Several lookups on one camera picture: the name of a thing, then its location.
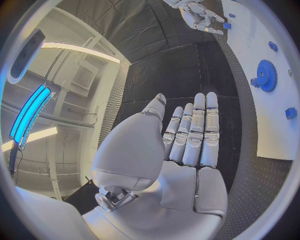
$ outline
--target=gray corrugated panel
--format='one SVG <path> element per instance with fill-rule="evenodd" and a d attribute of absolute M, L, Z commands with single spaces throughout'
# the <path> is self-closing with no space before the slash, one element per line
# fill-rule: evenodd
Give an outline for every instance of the gray corrugated panel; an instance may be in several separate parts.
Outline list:
<path fill-rule="evenodd" d="M 221 0 L 205 0 L 201 4 L 223 15 Z M 222 24 L 214 23 L 215 29 Z M 252 225 L 268 208 L 280 191 L 292 161 L 257 157 L 258 126 L 252 93 L 237 57 L 224 35 L 214 35 L 231 68 L 239 95 L 242 138 L 238 168 L 228 195 L 226 220 L 216 240 L 231 240 Z"/>
<path fill-rule="evenodd" d="M 131 63 L 127 59 L 125 59 L 122 62 L 120 69 L 115 77 L 102 120 L 102 126 L 98 140 L 98 148 L 100 147 L 106 136 L 111 132 L 111 129 L 113 127 L 114 121 L 122 103 L 125 82 L 130 65 Z"/>

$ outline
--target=cable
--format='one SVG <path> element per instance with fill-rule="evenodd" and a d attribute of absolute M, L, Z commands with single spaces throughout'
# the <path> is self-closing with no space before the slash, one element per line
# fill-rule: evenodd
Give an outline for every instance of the cable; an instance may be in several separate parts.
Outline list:
<path fill-rule="evenodd" d="M 73 113 L 76 113 L 76 114 L 82 114 L 82 115 L 94 115 L 95 117 L 95 122 L 92 123 L 93 125 L 95 125 L 97 122 L 98 122 L 98 117 L 97 117 L 97 114 L 96 113 L 83 113 L 83 112 L 80 112 L 80 111 L 75 111 L 75 110 L 72 110 L 71 108 L 68 108 L 67 109 L 69 112 L 73 112 Z"/>
<path fill-rule="evenodd" d="M 21 159 L 20 159 L 20 161 L 19 161 L 19 163 L 18 163 L 18 165 L 17 165 L 17 168 L 16 168 L 16 180 L 15 180 L 15 185 L 17 186 L 17 183 L 18 183 L 18 176 L 19 176 L 19 166 L 20 166 L 20 163 L 21 163 L 21 161 L 22 161 L 22 159 L 23 159 L 23 152 L 20 150 L 20 149 L 18 149 L 21 153 L 22 153 L 22 156 L 21 156 Z"/>

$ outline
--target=blue gear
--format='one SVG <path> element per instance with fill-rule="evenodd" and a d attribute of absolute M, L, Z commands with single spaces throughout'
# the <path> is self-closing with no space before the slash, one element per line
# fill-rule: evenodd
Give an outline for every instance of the blue gear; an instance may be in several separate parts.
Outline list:
<path fill-rule="evenodd" d="M 277 85 L 277 71 L 272 62 L 261 60 L 257 68 L 257 80 L 260 88 L 270 93 Z"/>

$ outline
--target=blue light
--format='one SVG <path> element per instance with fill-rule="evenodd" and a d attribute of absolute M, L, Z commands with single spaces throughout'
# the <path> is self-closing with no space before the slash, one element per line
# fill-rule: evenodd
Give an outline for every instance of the blue light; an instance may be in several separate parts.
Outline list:
<path fill-rule="evenodd" d="M 10 135 L 9 137 L 11 139 L 13 139 L 15 137 L 17 128 L 22 120 L 22 118 L 24 117 L 26 111 L 28 110 L 28 108 L 30 107 L 30 105 L 34 102 L 34 100 L 37 98 L 37 96 L 42 92 L 42 90 L 46 87 L 46 84 L 41 85 L 33 94 L 32 96 L 28 99 L 28 101 L 26 102 L 26 104 L 24 105 L 24 107 L 22 108 L 22 110 L 20 111 L 19 115 L 17 116 L 13 127 L 10 131 Z"/>
<path fill-rule="evenodd" d="M 43 103 L 43 101 L 48 97 L 50 93 L 51 93 L 50 89 L 45 88 L 30 105 L 29 109 L 27 110 L 23 119 L 21 120 L 14 136 L 14 140 L 18 144 L 20 143 L 28 124 L 30 123 L 30 120 L 32 119 L 32 117 L 40 107 L 41 103 Z"/>
<path fill-rule="evenodd" d="M 30 134 L 30 132 L 31 132 L 31 130 L 32 130 L 32 127 L 33 127 L 33 125 L 35 124 L 35 122 L 36 122 L 38 116 L 39 116 L 40 113 L 43 111 L 43 109 L 46 107 L 47 103 L 50 101 L 50 99 L 53 97 L 53 95 L 54 95 L 54 94 L 51 93 L 51 94 L 49 94 L 49 95 L 47 96 L 47 98 L 42 102 L 42 104 L 39 106 L 39 108 L 38 108 L 37 111 L 35 112 L 34 116 L 32 117 L 32 119 L 30 120 L 30 123 L 29 123 L 28 126 L 27 126 L 27 129 L 26 129 L 26 131 L 25 131 L 25 134 L 24 134 L 24 136 L 23 136 L 23 138 L 22 138 L 22 141 L 21 141 L 21 144 L 20 144 L 20 148 L 21 148 L 22 150 L 24 150 L 24 148 L 25 148 L 25 144 L 26 144 L 26 142 L 27 142 L 27 140 L 28 140 L 29 134 Z"/>

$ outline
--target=air vent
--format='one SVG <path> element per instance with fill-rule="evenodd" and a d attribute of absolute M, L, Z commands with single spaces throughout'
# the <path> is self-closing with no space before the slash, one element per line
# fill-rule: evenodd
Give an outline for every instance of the air vent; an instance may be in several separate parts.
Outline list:
<path fill-rule="evenodd" d="M 86 69 L 83 66 L 79 66 L 72 83 L 80 86 L 83 89 L 89 90 L 96 74 Z"/>

